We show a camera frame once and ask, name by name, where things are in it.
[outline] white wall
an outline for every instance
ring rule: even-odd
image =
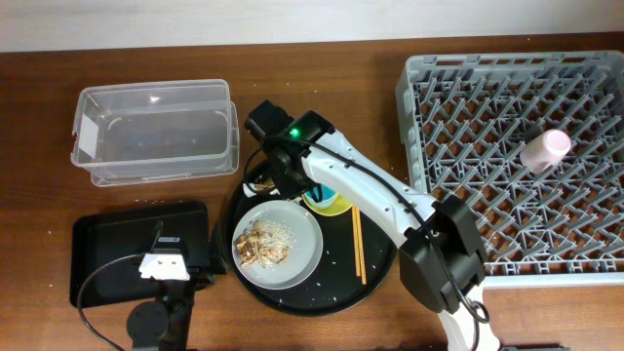
[[[620,30],[623,0],[0,0],[0,52]]]

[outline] wooden table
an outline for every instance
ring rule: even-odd
[[[293,116],[313,109],[398,179],[408,176],[394,87],[412,55],[624,51],[624,34],[558,35],[57,52],[0,55],[0,349],[107,349],[68,301],[71,228],[82,215],[206,203],[211,227],[240,181],[235,175],[97,188],[69,161],[76,101],[86,87],[223,78],[239,123],[266,98]],[[241,160],[256,142],[241,132]],[[624,288],[486,291],[493,331],[507,345],[624,344]],[[125,347],[136,302],[90,309],[97,328]],[[189,347],[396,349],[444,345],[438,317],[399,281],[395,264],[366,301],[333,316],[297,318],[257,302],[233,274],[196,296]]]

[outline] food on plate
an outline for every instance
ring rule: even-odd
[[[274,263],[284,264],[294,244],[288,226],[273,220],[258,219],[236,239],[236,249],[245,268],[258,262],[262,268]]]

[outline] white label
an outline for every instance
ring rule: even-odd
[[[92,158],[96,158],[98,149],[98,125],[86,115],[82,115],[78,147]]]
[[[177,243],[179,242],[179,238],[161,237],[158,238],[158,241],[161,243]]]

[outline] yellow bowl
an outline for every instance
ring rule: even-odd
[[[347,199],[343,198],[342,195],[340,194],[338,194],[338,196],[335,198],[331,206],[324,208],[324,209],[319,209],[315,207],[314,205],[311,205],[305,199],[305,196],[301,196],[301,198],[303,199],[303,202],[305,203],[305,205],[308,206],[310,210],[314,211],[315,213],[319,215],[324,215],[324,216],[342,215],[345,212],[349,211],[349,209],[351,209],[351,207],[353,206],[353,204],[351,204]]]

